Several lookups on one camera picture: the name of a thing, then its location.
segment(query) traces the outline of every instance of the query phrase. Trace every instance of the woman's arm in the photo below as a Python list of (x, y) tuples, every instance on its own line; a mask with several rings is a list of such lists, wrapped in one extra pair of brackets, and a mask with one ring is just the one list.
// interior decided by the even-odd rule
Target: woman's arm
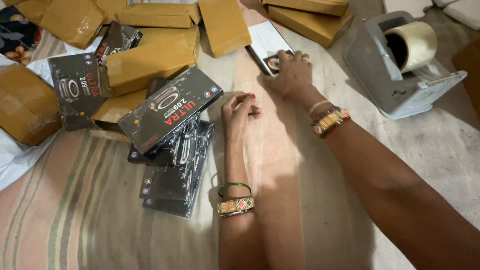
[[(255, 95), (233, 96), (222, 107), (225, 130), (225, 184), (248, 185), (243, 160), (243, 141), (249, 122), (260, 119), (262, 109), (255, 106)], [(244, 186), (222, 190), (224, 201), (250, 196)], [(220, 221), (219, 264), (221, 270), (268, 269), (263, 236), (255, 211), (222, 218)]]
[[(280, 51), (279, 59), (280, 76), (265, 78), (268, 86), (307, 112), (326, 100), (311, 84), (312, 65), (301, 52), (289, 61)], [(316, 108), (312, 120), (331, 107)], [(415, 267), (480, 268), (479, 230), (387, 147), (353, 121), (337, 126), (326, 142), (373, 222)]]

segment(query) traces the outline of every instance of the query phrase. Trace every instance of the clear tape roll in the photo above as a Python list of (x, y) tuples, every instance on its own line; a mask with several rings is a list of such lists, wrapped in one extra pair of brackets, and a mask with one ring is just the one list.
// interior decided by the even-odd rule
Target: clear tape roll
[(410, 23), (387, 30), (384, 34), (401, 73), (422, 68), (435, 58), (437, 35), (426, 23)]

